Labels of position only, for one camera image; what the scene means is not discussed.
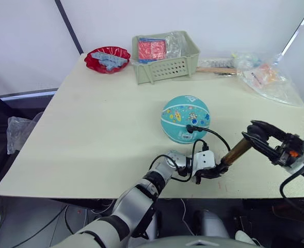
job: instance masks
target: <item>wooden stick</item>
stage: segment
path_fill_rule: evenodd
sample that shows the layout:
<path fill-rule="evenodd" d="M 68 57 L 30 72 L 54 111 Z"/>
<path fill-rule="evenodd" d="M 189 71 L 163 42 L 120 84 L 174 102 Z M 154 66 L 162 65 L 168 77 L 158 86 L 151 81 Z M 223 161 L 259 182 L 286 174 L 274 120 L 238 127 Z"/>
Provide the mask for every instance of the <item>wooden stick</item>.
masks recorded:
<path fill-rule="evenodd" d="M 219 68 L 219 67 L 197 67 L 197 72 L 214 72 L 214 73 L 229 73 L 236 74 L 234 68 Z"/>

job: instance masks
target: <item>blue basketball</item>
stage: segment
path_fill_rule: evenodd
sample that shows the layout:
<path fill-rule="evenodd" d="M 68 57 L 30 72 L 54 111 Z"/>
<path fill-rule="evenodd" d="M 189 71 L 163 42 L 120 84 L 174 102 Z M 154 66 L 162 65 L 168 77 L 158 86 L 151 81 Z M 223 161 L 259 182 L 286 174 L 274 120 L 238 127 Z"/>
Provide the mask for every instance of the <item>blue basketball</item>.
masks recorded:
<path fill-rule="evenodd" d="M 170 100 L 162 110 L 161 125 L 165 134 L 180 144 L 203 138 L 205 131 L 189 133 L 186 125 L 208 128 L 210 115 L 207 106 L 193 96 L 179 96 Z"/>

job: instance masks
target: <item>plastic basket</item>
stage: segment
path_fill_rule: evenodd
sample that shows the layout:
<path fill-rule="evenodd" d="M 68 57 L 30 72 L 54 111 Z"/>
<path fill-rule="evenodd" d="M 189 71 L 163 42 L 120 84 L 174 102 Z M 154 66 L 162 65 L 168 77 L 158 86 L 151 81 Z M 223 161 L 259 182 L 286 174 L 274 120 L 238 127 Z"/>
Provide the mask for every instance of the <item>plastic basket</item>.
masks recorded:
<path fill-rule="evenodd" d="M 149 62 L 148 64 L 134 65 L 138 84 L 151 83 L 176 76 L 191 76 L 197 69 L 200 50 L 193 43 L 185 31 L 180 31 L 187 42 L 188 55 L 179 58 L 168 58 Z M 152 38 L 161 38 L 164 34 L 149 35 Z M 138 36 L 132 39 L 133 58 L 138 61 Z"/>

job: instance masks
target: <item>red bowl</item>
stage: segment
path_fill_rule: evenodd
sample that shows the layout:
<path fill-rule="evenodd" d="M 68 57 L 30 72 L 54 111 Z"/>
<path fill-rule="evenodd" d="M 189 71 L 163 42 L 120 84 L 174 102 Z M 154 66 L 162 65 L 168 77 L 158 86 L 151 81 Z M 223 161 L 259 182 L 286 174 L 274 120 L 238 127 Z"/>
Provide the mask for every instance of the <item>red bowl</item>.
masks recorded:
<path fill-rule="evenodd" d="M 92 58 L 91 53 L 95 52 L 103 52 L 103 53 L 108 53 L 111 55 L 115 55 L 121 58 L 126 58 L 127 62 L 124 63 L 121 67 L 114 68 L 111 71 L 107 71 L 106 66 L 101 65 L 99 63 L 99 60 L 96 58 Z M 115 72 L 118 72 L 122 70 L 124 67 L 126 67 L 129 64 L 129 58 L 130 58 L 130 53 L 127 52 L 126 49 L 119 48 L 117 46 L 104 46 L 103 48 L 97 48 L 93 50 L 92 52 L 89 52 L 84 61 L 86 62 L 86 66 L 92 70 L 95 70 L 100 73 L 106 73 L 106 74 L 113 74 Z"/>

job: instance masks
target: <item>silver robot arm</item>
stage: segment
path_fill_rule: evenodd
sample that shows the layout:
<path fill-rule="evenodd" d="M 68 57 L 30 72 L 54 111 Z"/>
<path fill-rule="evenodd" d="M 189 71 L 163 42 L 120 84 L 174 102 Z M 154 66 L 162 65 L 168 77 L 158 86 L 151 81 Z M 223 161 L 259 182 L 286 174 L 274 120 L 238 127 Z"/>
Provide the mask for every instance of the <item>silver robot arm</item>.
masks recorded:
<path fill-rule="evenodd" d="M 91 222 L 53 248 L 121 248 L 129 237 L 144 236 L 155 213 L 154 204 L 174 171 L 165 159 L 119 197 L 110 216 Z"/>

